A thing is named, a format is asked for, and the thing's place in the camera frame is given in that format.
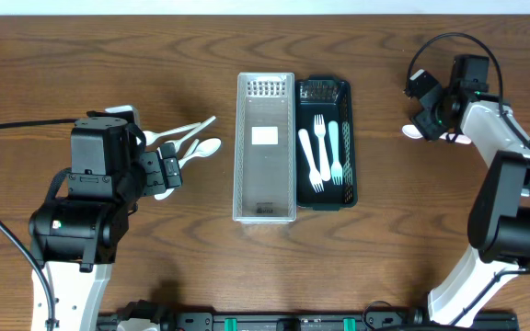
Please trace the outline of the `white fork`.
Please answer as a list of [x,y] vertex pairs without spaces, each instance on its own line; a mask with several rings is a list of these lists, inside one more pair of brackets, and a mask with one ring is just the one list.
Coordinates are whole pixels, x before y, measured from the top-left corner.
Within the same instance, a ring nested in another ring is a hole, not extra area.
[[314,132],[318,139],[319,172],[323,181],[329,181],[331,173],[325,141],[326,126],[322,114],[316,114],[314,117]]
[[340,150],[339,150],[339,125],[332,120],[328,124],[328,134],[331,144],[332,164],[330,166],[331,179],[334,185],[341,185],[343,179],[343,170],[340,164]]
[[309,134],[307,130],[300,129],[298,131],[298,138],[302,145],[303,151],[305,153],[305,158],[309,166],[308,178],[309,178],[310,184],[312,185],[312,188],[316,193],[320,193],[324,190],[324,186],[323,186],[321,175],[319,171],[317,170],[317,167],[314,161],[312,146],[311,146],[311,142],[310,142],[310,138],[309,138]]

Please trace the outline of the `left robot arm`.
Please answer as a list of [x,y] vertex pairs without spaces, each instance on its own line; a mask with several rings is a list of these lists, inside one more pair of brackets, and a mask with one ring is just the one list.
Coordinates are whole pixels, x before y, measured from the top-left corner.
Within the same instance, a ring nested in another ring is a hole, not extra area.
[[180,187],[182,177],[175,145],[147,151],[130,120],[77,120],[70,143],[71,167],[30,218],[30,252],[52,292],[52,328],[92,330],[138,200]]

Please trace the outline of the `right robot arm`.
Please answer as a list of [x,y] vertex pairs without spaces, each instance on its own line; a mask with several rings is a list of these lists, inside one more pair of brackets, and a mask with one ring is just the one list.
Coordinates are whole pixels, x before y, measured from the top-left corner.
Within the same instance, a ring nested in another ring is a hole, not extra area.
[[411,121],[422,138],[467,137],[488,167],[468,216],[469,246],[428,294],[428,316],[439,325],[471,326],[502,286],[530,274],[530,137],[503,96],[490,93],[489,65],[484,56],[457,55],[448,86],[419,70],[405,88],[421,103]]

